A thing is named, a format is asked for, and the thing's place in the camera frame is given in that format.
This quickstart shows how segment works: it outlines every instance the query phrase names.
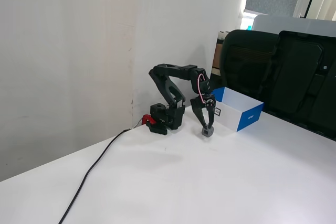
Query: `white box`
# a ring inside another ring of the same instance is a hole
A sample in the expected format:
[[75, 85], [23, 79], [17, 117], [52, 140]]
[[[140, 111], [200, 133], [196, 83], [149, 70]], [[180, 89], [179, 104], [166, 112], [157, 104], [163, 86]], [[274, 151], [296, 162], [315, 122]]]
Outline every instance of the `white box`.
[[264, 103], [229, 88], [213, 91], [215, 121], [235, 132], [259, 120]]

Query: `black robotic arm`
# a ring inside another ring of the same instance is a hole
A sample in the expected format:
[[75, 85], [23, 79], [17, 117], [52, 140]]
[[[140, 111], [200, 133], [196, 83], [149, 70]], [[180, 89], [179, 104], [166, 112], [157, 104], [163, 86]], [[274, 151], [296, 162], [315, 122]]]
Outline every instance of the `black robotic arm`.
[[[196, 98], [191, 99], [191, 105], [194, 114], [203, 126], [202, 134], [210, 137], [213, 134], [216, 99], [211, 94], [209, 87], [209, 78], [203, 68], [194, 65], [184, 67], [168, 64], [160, 64], [155, 66], [149, 72], [154, 80], [159, 92], [168, 103], [164, 106], [161, 103], [151, 106], [152, 121], [146, 124], [151, 132], [159, 134], [167, 134], [167, 127], [177, 130], [182, 124], [182, 117], [185, 110], [185, 96], [172, 82], [170, 77], [180, 78], [182, 80], [191, 81], [192, 89], [199, 94]], [[206, 108], [209, 113], [209, 124], [205, 123], [202, 108]]]

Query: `tabletop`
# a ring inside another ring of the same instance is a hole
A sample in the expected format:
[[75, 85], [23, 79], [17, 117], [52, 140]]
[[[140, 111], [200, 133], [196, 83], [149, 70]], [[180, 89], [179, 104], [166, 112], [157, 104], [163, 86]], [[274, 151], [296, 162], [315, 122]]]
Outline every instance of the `tabletop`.
[[[336, 220], [336, 143], [262, 113], [211, 138], [190, 108], [167, 136], [123, 134], [64, 223], [327, 224]], [[103, 141], [0, 183], [0, 222], [58, 223]]]

